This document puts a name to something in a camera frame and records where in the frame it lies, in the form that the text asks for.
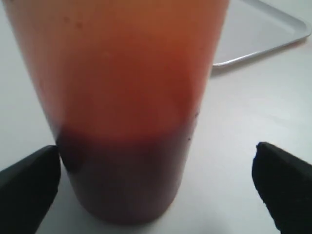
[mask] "white table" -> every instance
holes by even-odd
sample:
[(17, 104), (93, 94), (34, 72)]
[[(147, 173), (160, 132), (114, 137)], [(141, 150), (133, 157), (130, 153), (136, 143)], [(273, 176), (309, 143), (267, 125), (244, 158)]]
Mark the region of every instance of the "white table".
[[(312, 22), (312, 1), (267, 0)], [(0, 169), (54, 144), (0, 7)], [(38, 234), (278, 234), (251, 177), (268, 141), (312, 163), (312, 38), (214, 71), (178, 196), (157, 222), (104, 225), (78, 204), (63, 171)]]

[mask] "dark speck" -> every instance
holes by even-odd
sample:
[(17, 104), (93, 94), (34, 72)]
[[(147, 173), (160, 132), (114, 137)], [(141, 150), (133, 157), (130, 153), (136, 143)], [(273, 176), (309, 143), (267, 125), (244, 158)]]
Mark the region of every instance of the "dark speck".
[(76, 28), (78, 28), (78, 29), (83, 28), (82, 22), (77, 22), (77, 23), (76, 23)]
[(64, 17), (63, 17), (63, 21), (64, 21), (65, 23), (70, 23), (70, 18), (67, 17), (67, 16), (64, 16)]

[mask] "white surface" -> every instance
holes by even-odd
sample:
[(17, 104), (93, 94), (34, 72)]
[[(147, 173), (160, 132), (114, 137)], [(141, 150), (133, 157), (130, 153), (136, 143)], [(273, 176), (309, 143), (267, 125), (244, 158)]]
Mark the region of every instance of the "white surface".
[(262, 1), (231, 0), (214, 66), (255, 57), (310, 34), (310, 24)]
[[(271, 0), (312, 21), (312, 1)], [(0, 8), (0, 168), (52, 144)], [(142, 228), (104, 225), (77, 203), (65, 173), (38, 234), (278, 234), (251, 178), (255, 146), (269, 141), (312, 163), (312, 39), (214, 71), (169, 211)]]

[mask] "white tray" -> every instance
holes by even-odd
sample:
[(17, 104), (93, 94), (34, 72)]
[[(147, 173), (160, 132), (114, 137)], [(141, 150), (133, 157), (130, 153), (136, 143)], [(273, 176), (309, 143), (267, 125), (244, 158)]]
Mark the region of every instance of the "white tray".
[(214, 67), (221, 68), (291, 44), (311, 32), (307, 22), (260, 0), (231, 0)]

